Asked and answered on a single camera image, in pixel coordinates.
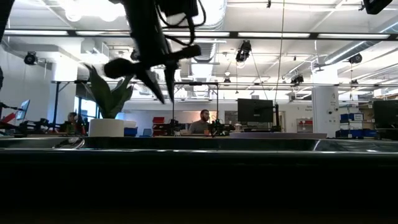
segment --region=potted plant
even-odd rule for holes
[[[128,86],[132,76],[120,80],[114,89],[98,74],[92,65],[85,65],[90,72],[91,86],[84,84],[87,92],[94,98],[103,119],[92,119],[88,135],[90,137],[123,137],[124,122],[115,119],[123,109],[124,103],[130,100],[132,86]]]

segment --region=white wall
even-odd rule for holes
[[[4,74],[3,87],[0,91],[0,101],[8,106],[20,106],[25,100],[30,100],[26,118],[39,120],[46,118],[49,108],[51,70],[44,76],[44,68],[38,65],[28,66],[23,59],[10,54],[0,47],[0,66]],[[3,110],[5,116],[13,110]]]
[[[224,120],[225,111],[237,111],[237,102],[220,102],[219,105],[219,119]],[[179,115],[181,111],[201,111],[207,109],[209,111],[216,111],[216,102],[204,101],[196,103],[192,101],[179,101],[175,104],[175,115]],[[152,127],[152,118],[154,116],[163,116],[166,121],[172,117],[172,104],[167,102],[162,105],[159,101],[128,101],[124,105],[124,118],[137,122],[139,127],[139,134],[142,133],[143,128]],[[279,103],[279,111],[285,112],[285,127],[286,132],[297,132],[297,119],[312,118],[312,103],[311,102],[294,102],[294,103]],[[350,113],[356,113],[358,109],[350,108]],[[340,113],[347,113],[346,108],[340,108]]]

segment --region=ceiling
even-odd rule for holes
[[[223,30],[228,31],[275,31],[275,32],[362,32],[368,33],[397,15],[398,0],[394,0],[386,10],[378,15],[367,15],[359,11],[360,1],[355,0],[272,0],[271,8],[266,8],[267,1],[228,0],[224,18]],[[9,28],[14,29],[122,29],[129,27],[124,16],[119,16],[113,22],[105,22],[98,16],[83,16],[78,22],[71,22],[65,17],[65,10],[58,7],[57,0],[16,0],[12,9]],[[113,47],[133,47],[131,39],[100,38],[100,42]],[[33,43],[38,38],[11,37],[11,41]],[[57,38],[40,38],[41,42],[62,45],[65,40]],[[314,55],[328,55],[349,44],[342,40],[250,40],[252,55],[246,61],[244,68],[237,68],[234,62],[236,49],[242,40],[228,39],[224,44],[218,44],[216,62],[213,67],[214,79],[222,82],[224,73],[230,72],[231,77],[238,76],[239,82],[276,82],[278,77],[288,74],[291,69],[308,60]],[[172,44],[174,50],[181,46]],[[397,42],[381,42],[363,52],[363,64],[351,65],[339,63],[339,79],[348,83],[351,79],[374,72],[396,62],[397,52],[392,52],[372,62],[377,56],[398,47]],[[181,61],[182,77],[190,73],[188,60]],[[303,73],[309,81],[310,63],[306,63]],[[397,76],[397,70],[375,77],[374,82],[391,79]]]

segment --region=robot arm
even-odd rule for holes
[[[165,80],[170,99],[174,100],[174,73],[178,69],[178,61],[183,58],[192,58],[201,54],[198,45],[191,45],[195,39],[195,26],[192,17],[198,15],[196,0],[110,0],[113,3],[122,3],[130,25],[130,36],[134,39],[139,52],[139,62],[132,63],[123,58],[117,58],[104,66],[107,77],[119,78],[125,75],[135,75],[154,95],[164,103],[164,97],[159,84],[149,75],[150,68],[156,65],[165,65]],[[188,26],[170,25],[168,28],[189,28],[191,41],[188,45],[163,34],[159,18],[163,21],[160,12],[166,16],[180,13],[185,14]],[[169,38],[185,45],[181,51],[171,52],[166,41]]]

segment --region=white planter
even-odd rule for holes
[[[124,121],[119,119],[92,119],[89,137],[124,137]]]

